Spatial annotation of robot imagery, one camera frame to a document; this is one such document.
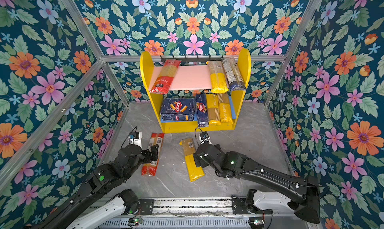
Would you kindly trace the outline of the dark blue Barilla spaghetti bag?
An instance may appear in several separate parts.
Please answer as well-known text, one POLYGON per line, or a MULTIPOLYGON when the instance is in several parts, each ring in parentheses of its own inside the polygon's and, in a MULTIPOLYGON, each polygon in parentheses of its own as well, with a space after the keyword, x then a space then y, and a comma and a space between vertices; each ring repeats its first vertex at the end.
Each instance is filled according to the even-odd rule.
POLYGON ((196 95, 196 106, 197 106, 197 121, 199 128, 206 128, 209 126, 207 98, 205 94, 196 95))

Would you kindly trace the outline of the red spaghetti bag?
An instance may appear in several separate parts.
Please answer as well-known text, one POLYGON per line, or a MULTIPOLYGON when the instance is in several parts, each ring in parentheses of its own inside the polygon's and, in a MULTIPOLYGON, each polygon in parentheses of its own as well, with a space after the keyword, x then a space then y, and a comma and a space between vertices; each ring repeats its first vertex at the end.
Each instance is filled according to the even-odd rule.
POLYGON ((168 59, 164 63, 154 85, 152 86, 150 93, 155 94, 167 94, 170 90, 171 84, 176 76, 179 66, 181 65, 180 60, 168 59))
POLYGON ((143 164, 141 175, 142 176, 152 176, 154 177, 157 172, 158 163, 159 163, 159 153, 161 152, 164 133, 152 133, 151 139, 149 140, 148 150, 149 150, 149 162, 143 164))

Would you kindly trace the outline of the yellow Pastatime spaghetti bag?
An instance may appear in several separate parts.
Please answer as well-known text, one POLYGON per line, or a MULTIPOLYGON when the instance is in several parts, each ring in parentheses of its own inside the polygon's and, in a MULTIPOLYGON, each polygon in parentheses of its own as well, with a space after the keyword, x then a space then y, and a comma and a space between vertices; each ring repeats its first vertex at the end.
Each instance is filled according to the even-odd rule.
POLYGON ((233 124, 232 111, 227 93, 217 94, 219 101, 220 120, 222 123, 233 124))

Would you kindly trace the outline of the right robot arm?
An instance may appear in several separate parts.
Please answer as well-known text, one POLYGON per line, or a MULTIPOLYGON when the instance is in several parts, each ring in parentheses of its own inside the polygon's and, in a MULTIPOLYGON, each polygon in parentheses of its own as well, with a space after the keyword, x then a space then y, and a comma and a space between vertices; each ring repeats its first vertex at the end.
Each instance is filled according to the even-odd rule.
POLYGON ((290 199, 288 207, 309 223, 320 223, 320 186, 314 176, 290 176, 268 168, 238 152, 223 152, 220 145, 202 143, 193 154, 197 167, 212 167, 218 177, 243 179, 272 189, 290 199))

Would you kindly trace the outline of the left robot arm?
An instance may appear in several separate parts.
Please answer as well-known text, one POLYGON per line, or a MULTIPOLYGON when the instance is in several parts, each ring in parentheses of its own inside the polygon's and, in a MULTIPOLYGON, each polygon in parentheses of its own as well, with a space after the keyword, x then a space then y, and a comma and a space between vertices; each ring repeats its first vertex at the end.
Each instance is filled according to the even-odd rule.
POLYGON ((114 161, 103 164, 91 172, 78 191, 57 210, 34 226, 25 229, 65 229, 89 206, 107 195, 112 189, 125 183, 142 165, 157 161, 159 146, 143 150, 138 145, 121 148, 114 161))

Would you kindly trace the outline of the clear blue spaghetti bag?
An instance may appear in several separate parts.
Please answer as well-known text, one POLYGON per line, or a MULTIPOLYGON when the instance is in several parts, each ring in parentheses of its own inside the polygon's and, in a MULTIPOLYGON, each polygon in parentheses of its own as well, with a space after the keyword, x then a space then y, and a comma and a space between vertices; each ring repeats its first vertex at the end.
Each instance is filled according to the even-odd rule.
POLYGON ((245 91, 245 82, 235 60, 232 58, 222 58, 222 64, 230 86, 230 91, 245 91))

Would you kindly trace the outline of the blue Barilla pasta box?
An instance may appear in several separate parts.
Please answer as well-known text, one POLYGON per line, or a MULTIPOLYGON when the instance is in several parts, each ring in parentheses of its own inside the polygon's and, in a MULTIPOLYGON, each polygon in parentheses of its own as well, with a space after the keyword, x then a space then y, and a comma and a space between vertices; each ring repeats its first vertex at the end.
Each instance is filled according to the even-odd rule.
POLYGON ((163 121, 193 121, 196 113, 194 98, 165 98, 160 115, 163 121))

